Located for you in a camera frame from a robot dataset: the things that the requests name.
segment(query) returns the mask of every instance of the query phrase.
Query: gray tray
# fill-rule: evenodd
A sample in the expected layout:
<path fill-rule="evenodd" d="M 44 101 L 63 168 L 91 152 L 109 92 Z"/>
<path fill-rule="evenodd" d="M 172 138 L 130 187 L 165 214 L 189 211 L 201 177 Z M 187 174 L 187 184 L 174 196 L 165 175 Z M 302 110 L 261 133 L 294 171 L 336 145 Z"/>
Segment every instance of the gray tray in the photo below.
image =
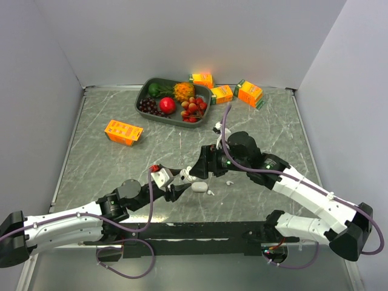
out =
<path fill-rule="evenodd" d="M 212 91 L 210 91 L 207 87 L 204 87 L 204 86 L 194 84 L 196 97 L 201 97 L 204 100 L 204 102 L 207 103 L 207 108 L 204 112 L 203 118 L 197 122 L 191 123 L 191 122 L 184 122 L 182 120 L 181 111 L 183 111 L 184 109 L 182 108 L 181 104 L 178 101 L 175 101 L 176 111 L 169 115 L 170 118 L 155 116 L 152 114 L 144 113 L 144 112 L 139 110 L 140 100 L 150 97 L 150 95 L 148 94 L 148 87 L 151 83 L 160 83 L 160 84 L 174 86 L 176 83 L 180 83 L 180 82 L 182 82 L 182 81 L 175 81 L 175 80 L 169 80 L 169 79 L 163 79 L 163 78 L 151 78 L 151 79 L 149 79 L 147 82 L 145 82 L 145 84 L 143 85 L 143 87 L 141 88 L 141 90 L 138 94 L 138 97 L 137 97 L 136 102 L 135 102 L 136 111 L 139 112 L 139 114 L 141 116 L 143 116 L 144 118 L 152 119 L 152 120 L 163 122 L 166 124 L 187 127 L 189 129 L 194 129 L 196 127 L 201 126 L 201 124 L 204 122 L 204 120 L 206 119 L 206 116 L 209 112 L 210 99 L 212 97 Z M 157 104 L 159 104 L 160 99 L 162 99 L 162 97 L 158 98 L 158 99 L 155 98 Z"/>

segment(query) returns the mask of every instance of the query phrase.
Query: green vegetable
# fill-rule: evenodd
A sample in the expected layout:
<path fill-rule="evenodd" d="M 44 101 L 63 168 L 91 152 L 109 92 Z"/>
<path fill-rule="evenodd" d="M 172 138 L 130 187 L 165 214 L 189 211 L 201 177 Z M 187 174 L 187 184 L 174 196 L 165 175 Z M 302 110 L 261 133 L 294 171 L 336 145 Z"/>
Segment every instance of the green vegetable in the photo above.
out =
<path fill-rule="evenodd" d="M 152 98 L 157 98 L 159 95 L 159 91 L 160 91 L 160 88 L 159 88 L 159 84 L 157 84 L 157 83 L 152 83 L 148 87 L 148 94 Z"/>

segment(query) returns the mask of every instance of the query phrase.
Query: orange juice box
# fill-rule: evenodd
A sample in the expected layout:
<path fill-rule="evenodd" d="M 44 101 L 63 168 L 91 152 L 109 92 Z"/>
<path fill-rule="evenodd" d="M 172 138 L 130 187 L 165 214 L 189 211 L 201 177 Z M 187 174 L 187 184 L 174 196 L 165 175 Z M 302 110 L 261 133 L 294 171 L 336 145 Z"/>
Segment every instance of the orange juice box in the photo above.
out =
<path fill-rule="evenodd" d="M 263 90 L 245 80 L 241 80 L 237 84 L 234 95 L 253 107 L 258 108 L 262 105 L 261 98 L 263 97 Z"/>
<path fill-rule="evenodd" d="M 210 89 L 212 91 L 212 99 L 210 105 L 229 102 L 233 99 L 232 89 L 228 85 Z"/>
<path fill-rule="evenodd" d="M 105 129 L 105 134 L 111 141 L 131 146 L 142 133 L 141 127 L 136 127 L 117 120 L 111 120 Z"/>
<path fill-rule="evenodd" d="M 211 74 L 190 74 L 189 82 L 208 87 L 209 89 L 214 88 L 213 76 Z"/>

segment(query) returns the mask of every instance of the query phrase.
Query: small pineapple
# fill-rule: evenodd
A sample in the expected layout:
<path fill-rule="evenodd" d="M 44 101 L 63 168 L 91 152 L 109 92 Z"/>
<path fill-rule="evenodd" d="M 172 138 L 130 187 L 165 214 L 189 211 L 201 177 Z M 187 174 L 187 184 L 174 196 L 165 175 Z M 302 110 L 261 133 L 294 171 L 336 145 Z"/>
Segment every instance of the small pineapple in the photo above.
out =
<path fill-rule="evenodd" d="M 189 82 L 177 83 L 173 87 L 158 84 L 157 90 L 158 90 L 158 94 L 155 95 L 156 98 L 159 98 L 162 96 L 174 95 L 175 99 L 178 100 L 179 102 L 187 101 L 189 100 L 190 97 L 195 98 L 194 85 Z"/>
<path fill-rule="evenodd" d="M 189 82 L 177 83 L 174 86 L 174 96 L 179 102 L 187 101 L 190 97 L 195 98 L 194 85 Z"/>

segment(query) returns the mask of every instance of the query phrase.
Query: gray marble surface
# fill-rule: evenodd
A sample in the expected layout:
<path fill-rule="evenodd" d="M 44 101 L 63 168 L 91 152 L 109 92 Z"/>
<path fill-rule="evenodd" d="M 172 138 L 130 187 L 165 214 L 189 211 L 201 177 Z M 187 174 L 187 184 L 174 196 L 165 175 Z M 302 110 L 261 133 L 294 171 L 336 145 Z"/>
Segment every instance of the gray marble surface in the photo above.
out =
<path fill-rule="evenodd" d="M 201 145 L 212 144 L 212 131 L 226 104 L 213 105 L 207 121 L 197 129 L 185 129 L 144 119 L 134 108 L 138 92 L 133 90 L 87 92 L 76 129 L 55 211 L 79 207 L 110 193 L 129 178 L 147 182 L 150 165 L 162 163 L 171 168 L 192 166 Z M 317 182 L 312 157 L 293 102 L 292 92 L 264 89 L 266 104 L 260 109 L 232 101 L 227 126 L 245 130 L 255 138 L 262 152 L 271 152 L 291 163 L 299 172 Z M 111 142 L 104 129 L 111 119 L 144 128 L 141 139 L 132 147 Z M 234 185 L 227 186 L 231 180 Z M 155 202 L 153 222 L 259 221 L 274 209 L 312 216 L 285 196 L 251 182 L 241 172 L 209 178 L 215 196 L 193 193 L 191 189 L 175 203 Z M 130 213 L 129 221 L 145 222 L 149 206 Z"/>

